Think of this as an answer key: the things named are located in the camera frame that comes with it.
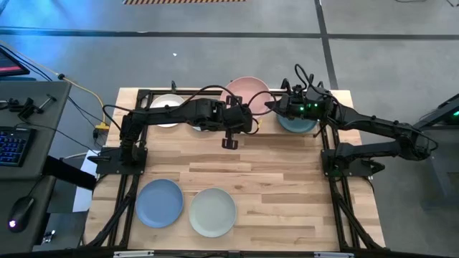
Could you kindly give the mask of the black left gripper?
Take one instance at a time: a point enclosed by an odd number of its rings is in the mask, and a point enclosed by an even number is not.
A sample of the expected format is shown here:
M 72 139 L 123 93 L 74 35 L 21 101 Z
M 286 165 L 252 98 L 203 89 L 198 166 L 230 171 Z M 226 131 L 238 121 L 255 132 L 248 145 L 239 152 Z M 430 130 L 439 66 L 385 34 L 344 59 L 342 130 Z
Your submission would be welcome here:
M 237 129 L 243 133 L 252 131 L 252 112 L 247 105 L 242 105 L 228 108 L 223 112 L 225 137 L 222 139 L 222 147 L 225 149 L 237 149 L 238 141 L 233 139 L 233 128 L 237 125 Z

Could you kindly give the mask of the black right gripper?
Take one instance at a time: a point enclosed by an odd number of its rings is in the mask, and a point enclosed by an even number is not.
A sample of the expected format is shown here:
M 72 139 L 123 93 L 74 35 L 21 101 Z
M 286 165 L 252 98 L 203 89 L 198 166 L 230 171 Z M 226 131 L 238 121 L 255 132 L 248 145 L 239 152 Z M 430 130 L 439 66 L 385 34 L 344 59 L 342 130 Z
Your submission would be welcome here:
M 270 112 L 289 119 L 300 118 L 317 120 L 320 118 L 320 95 L 313 90 L 292 92 L 288 97 L 276 101 L 265 102 Z

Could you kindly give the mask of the dark teal plate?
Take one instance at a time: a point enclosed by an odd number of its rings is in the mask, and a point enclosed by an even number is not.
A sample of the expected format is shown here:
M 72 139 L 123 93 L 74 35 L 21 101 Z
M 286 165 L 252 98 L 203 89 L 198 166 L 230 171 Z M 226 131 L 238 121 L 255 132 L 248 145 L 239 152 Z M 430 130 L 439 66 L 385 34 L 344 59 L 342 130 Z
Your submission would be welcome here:
M 303 120 L 300 118 L 289 120 L 280 115 L 277 115 L 277 119 L 280 125 L 291 133 L 308 133 L 312 131 L 317 124 L 315 120 Z

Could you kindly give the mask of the pink plate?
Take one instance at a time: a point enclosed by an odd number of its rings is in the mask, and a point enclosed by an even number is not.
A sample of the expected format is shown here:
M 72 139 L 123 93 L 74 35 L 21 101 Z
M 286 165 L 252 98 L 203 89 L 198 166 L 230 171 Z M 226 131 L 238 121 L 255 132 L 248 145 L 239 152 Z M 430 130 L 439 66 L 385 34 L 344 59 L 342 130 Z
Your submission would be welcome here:
M 250 103 L 252 113 L 267 112 L 268 108 L 265 106 L 265 102 L 273 101 L 272 96 L 266 93 L 269 90 L 268 86 L 256 77 L 237 78 L 227 85 L 227 89 L 234 95 L 240 96 L 242 104 L 248 104 L 255 94 L 264 91 Z

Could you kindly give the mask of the white plate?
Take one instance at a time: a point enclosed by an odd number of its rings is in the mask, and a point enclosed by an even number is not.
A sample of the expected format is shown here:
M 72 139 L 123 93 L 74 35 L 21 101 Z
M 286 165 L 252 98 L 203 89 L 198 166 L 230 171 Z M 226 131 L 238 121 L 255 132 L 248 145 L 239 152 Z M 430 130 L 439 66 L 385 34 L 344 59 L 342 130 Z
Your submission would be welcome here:
M 184 102 L 184 99 L 178 95 L 174 94 L 165 94 L 159 97 L 156 97 L 151 103 L 151 108 L 164 108 L 166 105 L 169 107 L 180 106 Z

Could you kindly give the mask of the pale green plate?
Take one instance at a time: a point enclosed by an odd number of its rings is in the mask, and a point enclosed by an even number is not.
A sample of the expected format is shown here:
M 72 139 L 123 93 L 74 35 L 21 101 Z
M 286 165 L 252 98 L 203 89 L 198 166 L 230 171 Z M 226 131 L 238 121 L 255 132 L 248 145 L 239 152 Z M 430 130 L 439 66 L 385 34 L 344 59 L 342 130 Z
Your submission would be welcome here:
M 237 206 L 232 196 L 221 188 L 200 191 L 191 201 L 189 222 L 203 237 L 221 237 L 237 220 Z

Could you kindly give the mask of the blue plate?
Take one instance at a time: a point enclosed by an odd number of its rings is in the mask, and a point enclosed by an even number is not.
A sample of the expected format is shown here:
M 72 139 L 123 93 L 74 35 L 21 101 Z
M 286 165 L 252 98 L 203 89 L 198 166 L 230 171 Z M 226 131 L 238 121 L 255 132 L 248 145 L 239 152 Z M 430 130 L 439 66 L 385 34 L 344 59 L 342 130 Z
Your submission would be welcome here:
M 184 207 L 179 185 L 169 179 L 156 179 L 147 183 L 136 200 L 136 214 L 146 226 L 164 228 L 173 224 Z

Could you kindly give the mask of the white paper sheet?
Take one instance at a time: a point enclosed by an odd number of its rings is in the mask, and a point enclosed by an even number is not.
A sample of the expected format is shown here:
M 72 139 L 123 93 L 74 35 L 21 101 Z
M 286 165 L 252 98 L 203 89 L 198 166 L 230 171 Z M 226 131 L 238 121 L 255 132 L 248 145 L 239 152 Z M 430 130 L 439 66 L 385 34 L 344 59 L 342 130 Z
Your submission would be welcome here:
M 89 173 L 93 178 L 97 178 L 96 169 L 97 165 L 92 161 L 89 161 L 87 158 L 90 156 L 96 156 L 98 151 L 91 152 L 88 151 L 85 155 L 83 163 L 80 167 L 80 170 L 86 173 Z M 77 187 L 75 192 L 74 203 L 72 207 L 72 212 L 84 212 L 88 211 L 92 201 L 93 190 L 87 190 L 86 188 Z

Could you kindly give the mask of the grey desk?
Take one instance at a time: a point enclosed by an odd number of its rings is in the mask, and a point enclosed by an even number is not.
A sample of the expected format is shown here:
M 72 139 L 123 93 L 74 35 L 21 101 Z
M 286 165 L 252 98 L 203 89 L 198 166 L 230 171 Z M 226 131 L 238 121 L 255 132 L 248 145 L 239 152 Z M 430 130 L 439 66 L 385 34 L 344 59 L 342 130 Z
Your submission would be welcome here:
M 55 187 L 49 155 L 70 93 L 67 82 L 0 82 L 0 100 L 17 100 L 0 110 L 0 255 L 30 252 L 45 230 Z

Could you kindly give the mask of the black desk clamp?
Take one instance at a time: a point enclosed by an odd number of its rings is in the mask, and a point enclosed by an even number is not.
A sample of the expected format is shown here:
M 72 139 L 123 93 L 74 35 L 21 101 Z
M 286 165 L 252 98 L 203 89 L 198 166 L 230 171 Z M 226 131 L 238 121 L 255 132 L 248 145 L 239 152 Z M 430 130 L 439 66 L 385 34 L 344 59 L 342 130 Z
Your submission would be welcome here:
M 23 105 L 19 103 L 17 99 L 9 98 L 8 100 L 0 100 L 0 110 L 8 110 L 12 113 L 18 113 L 18 118 L 27 121 L 27 119 L 33 114 L 42 114 L 44 108 L 57 101 L 56 97 L 47 94 L 47 99 L 40 105 L 36 106 L 33 99 L 28 97 Z

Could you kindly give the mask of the backlit black keyboard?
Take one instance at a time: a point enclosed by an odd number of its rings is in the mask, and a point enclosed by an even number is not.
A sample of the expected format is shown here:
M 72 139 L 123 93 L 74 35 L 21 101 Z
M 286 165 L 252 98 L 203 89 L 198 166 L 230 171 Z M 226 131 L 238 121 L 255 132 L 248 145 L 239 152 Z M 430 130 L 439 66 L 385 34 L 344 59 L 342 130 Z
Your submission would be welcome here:
M 31 128 L 0 126 L 0 166 L 22 167 L 35 134 Z

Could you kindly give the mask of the black computer monitor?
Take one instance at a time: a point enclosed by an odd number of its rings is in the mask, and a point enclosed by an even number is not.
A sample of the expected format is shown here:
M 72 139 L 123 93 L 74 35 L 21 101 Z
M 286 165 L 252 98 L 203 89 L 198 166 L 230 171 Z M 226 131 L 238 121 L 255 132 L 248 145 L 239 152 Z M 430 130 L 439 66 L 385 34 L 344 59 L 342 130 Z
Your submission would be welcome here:
M 3 49 L 0 49 L 0 77 L 28 75 L 30 71 Z

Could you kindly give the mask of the black computer mouse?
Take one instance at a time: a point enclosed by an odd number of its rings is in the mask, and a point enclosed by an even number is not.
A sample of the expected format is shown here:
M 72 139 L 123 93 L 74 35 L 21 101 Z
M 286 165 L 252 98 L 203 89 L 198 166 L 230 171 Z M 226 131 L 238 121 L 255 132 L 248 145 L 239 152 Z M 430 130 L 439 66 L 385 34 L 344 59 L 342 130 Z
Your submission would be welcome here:
M 31 196 L 23 196 L 16 200 L 7 219 L 9 231 L 19 233 L 26 229 L 34 202 Z

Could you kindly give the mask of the wooden shelf with black frame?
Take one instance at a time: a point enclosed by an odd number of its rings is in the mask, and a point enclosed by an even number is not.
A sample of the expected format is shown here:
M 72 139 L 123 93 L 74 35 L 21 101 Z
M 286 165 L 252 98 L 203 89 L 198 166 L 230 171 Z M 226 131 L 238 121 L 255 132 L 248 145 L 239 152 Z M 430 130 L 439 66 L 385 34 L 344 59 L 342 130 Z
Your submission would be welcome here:
M 269 89 L 272 94 L 275 94 L 274 90 Z M 259 134 L 274 134 L 274 133 L 290 133 L 286 129 L 284 129 L 277 119 L 277 114 L 274 112 L 270 112 L 265 115 L 254 115 L 254 118 L 259 122 Z M 312 131 L 308 132 L 309 134 L 316 133 L 316 127 L 312 129 Z

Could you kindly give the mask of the grey metal table frame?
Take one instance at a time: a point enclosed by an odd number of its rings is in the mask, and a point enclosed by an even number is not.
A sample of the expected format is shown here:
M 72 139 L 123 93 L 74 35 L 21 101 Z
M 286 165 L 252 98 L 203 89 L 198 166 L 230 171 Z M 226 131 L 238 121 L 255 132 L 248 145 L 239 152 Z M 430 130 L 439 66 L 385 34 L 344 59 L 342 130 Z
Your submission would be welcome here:
M 437 195 L 422 207 L 459 207 L 459 93 L 421 117 L 415 128 L 439 143 L 427 159 Z

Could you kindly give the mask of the silver metal bracket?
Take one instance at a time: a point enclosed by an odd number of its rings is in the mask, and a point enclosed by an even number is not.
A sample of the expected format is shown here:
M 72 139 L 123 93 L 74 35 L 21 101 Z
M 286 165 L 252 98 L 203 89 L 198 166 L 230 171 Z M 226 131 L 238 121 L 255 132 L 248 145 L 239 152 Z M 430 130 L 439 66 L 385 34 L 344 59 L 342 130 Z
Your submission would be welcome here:
M 153 256 L 154 251 L 151 250 L 119 251 L 113 253 L 113 258 L 146 258 Z
M 314 252 L 314 258 L 355 258 L 352 253 L 343 252 Z

